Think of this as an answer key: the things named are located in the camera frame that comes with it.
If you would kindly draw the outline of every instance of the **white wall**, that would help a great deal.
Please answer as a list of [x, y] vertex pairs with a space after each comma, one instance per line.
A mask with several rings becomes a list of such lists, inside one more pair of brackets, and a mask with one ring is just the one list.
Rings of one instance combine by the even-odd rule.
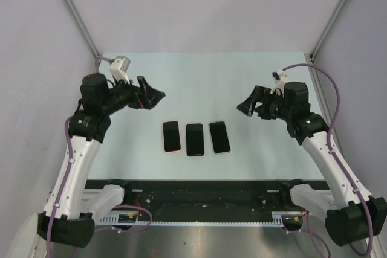
[[304, 51], [338, 0], [74, 0], [103, 52]]
[[[317, 65], [339, 85], [336, 129], [348, 163], [376, 197], [387, 199], [387, 0], [350, 0]], [[322, 80], [333, 109], [332, 87]]]
[[61, 0], [0, 0], [0, 257], [40, 212], [93, 61]]

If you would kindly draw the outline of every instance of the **black smartphone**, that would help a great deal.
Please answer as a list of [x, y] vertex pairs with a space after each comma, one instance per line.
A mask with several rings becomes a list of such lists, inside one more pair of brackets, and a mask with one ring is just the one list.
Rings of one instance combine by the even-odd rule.
[[213, 152], [215, 154], [231, 151], [229, 137], [227, 136], [226, 124], [223, 121], [210, 123], [210, 134]]
[[186, 126], [187, 155], [204, 155], [204, 136], [202, 124], [188, 124]]
[[178, 121], [163, 123], [163, 141], [165, 152], [179, 152], [181, 150]]

